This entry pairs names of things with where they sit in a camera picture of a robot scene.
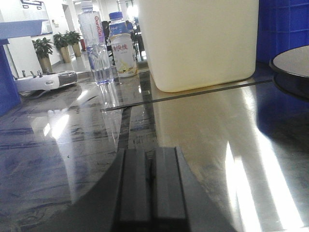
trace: blue panel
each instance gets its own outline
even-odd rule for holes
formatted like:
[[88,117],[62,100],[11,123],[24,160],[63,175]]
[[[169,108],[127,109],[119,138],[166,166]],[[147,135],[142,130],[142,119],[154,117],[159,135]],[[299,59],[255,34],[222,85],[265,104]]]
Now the blue panel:
[[308,0],[260,0],[257,60],[309,44]]
[[0,116],[20,103],[13,75],[6,58],[4,47],[0,45]]

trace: blue bottle cap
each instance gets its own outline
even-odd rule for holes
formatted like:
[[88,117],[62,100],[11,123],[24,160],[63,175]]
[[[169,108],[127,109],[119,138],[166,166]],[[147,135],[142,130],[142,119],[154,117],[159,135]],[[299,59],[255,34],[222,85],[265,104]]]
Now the blue bottle cap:
[[121,11],[117,11],[117,12],[112,12],[109,14],[110,19],[118,19],[118,18],[122,18],[122,12]]

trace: glossy table surface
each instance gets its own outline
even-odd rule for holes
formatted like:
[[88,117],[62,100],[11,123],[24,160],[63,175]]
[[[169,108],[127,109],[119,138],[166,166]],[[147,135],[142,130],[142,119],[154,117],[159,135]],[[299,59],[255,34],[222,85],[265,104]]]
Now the glossy table surface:
[[0,117],[0,231],[33,231],[85,195],[119,148],[180,146],[239,232],[309,229],[309,103],[258,64],[241,82],[179,93],[147,69],[23,99]]

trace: plastic bottle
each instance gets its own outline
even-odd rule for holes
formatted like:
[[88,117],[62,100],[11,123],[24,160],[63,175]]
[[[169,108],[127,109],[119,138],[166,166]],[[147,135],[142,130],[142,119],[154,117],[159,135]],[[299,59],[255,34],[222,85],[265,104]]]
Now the plastic bottle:
[[81,6],[83,12],[78,17],[95,82],[97,85],[112,82],[112,68],[99,12],[93,11],[92,1],[82,1]]
[[137,73],[137,67],[131,34],[126,27],[126,22],[122,20],[121,12],[113,12],[109,16],[112,21],[110,40],[118,76],[134,76]]

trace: white plastic container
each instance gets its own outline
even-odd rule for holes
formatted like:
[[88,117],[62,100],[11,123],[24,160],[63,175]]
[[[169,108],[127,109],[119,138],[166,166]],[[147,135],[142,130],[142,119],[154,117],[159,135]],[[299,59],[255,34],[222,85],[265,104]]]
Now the white plastic container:
[[140,0],[138,6],[150,72],[161,91],[253,74],[258,0]]

